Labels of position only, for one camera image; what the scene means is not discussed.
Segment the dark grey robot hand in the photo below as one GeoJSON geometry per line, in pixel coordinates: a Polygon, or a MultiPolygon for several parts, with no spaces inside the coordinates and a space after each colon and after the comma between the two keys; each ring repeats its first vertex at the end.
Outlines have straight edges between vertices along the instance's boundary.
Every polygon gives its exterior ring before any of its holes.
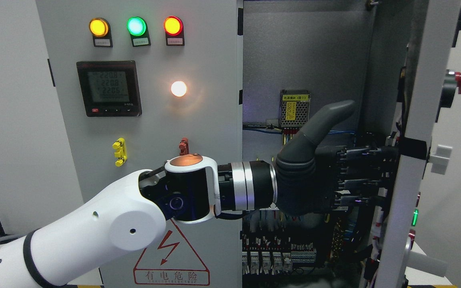
{"type": "Polygon", "coordinates": [[[325,213],[341,206],[386,206],[379,188],[391,188],[395,146],[320,146],[332,127],[356,108],[352,100],[317,111],[278,153],[276,206],[290,216],[325,213]]]}

